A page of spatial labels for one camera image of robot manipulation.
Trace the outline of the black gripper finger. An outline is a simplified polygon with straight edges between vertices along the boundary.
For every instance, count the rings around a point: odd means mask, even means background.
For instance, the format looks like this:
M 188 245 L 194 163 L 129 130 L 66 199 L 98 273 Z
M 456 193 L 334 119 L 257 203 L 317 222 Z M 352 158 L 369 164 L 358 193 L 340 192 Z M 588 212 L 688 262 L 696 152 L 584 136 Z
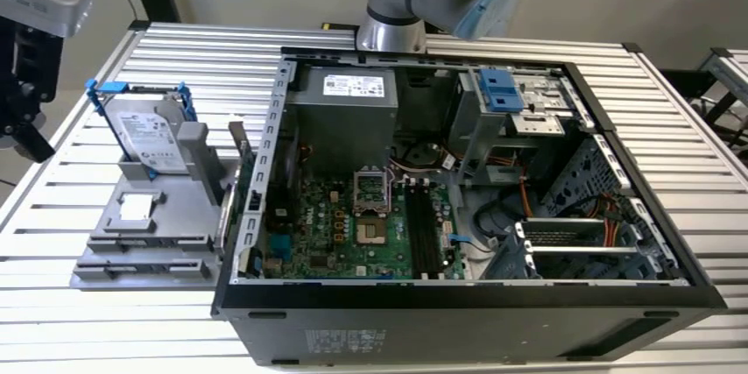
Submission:
M 1 83 L 1 138 L 10 138 L 10 146 L 34 163 L 42 163 L 54 150 L 33 125 L 41 115 L 40 103 L 25 95 L 16 82 Z

